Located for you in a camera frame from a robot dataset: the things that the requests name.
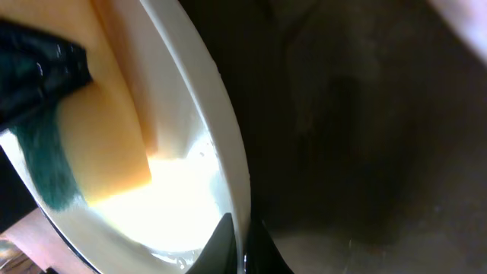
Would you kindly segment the green and yellow sponge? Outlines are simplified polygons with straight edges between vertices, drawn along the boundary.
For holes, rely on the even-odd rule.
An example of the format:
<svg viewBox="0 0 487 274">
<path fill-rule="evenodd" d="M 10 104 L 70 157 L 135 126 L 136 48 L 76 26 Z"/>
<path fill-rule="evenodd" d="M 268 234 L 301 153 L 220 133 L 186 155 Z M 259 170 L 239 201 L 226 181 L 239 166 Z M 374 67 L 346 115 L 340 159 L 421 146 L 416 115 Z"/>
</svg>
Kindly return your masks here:
<svg viewBox="0 0 487 274">
<path fill-rule="evenodd" d="M 93 81 L 5 129 L 18 140 L 33 185 L 53 211 L 90 206 L 151 180 L 134 103 L 89 1 L 3 1 L 1 20 L 83 46 Z"/>
</svg>

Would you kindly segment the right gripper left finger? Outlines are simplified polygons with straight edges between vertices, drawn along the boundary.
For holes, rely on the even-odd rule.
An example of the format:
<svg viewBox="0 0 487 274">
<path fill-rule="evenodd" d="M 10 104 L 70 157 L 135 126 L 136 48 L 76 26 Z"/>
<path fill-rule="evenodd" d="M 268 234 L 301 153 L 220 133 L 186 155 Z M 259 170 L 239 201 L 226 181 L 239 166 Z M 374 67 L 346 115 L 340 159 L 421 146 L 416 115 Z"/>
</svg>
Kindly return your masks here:
<svg viewBox="0 0 487 274">
<path fill-rule="evenodd" d="M 186 274 L 237 274 L 237 247 L 231 213 L 222 216 Z"/>
</svg>

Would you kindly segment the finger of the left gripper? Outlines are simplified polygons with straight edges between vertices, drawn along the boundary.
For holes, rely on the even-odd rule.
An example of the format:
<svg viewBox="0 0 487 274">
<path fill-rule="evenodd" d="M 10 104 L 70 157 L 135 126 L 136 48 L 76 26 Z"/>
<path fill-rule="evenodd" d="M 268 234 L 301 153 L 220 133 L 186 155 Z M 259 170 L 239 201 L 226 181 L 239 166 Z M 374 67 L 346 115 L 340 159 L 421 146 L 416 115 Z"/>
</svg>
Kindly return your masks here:
<svg viewBox="0 0 487 274">
<path fill-rule="evenodd" d="M 1 130 L 54 107 L 92 81 L 83 46 L 1 20 Z"/>
</svg>

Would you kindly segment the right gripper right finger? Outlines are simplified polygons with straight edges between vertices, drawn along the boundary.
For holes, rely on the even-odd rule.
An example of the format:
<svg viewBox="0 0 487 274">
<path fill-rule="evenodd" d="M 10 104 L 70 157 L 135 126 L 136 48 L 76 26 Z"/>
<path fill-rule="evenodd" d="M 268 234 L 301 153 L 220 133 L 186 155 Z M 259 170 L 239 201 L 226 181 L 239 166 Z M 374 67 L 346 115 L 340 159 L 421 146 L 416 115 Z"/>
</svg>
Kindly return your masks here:
<svg viewBox="0 0 487 274">
<path fill-rule="evenodd" d="M 246 274 L 293 274 L 262 221 L 250 222 L 244 262 Z"/>
</svg>

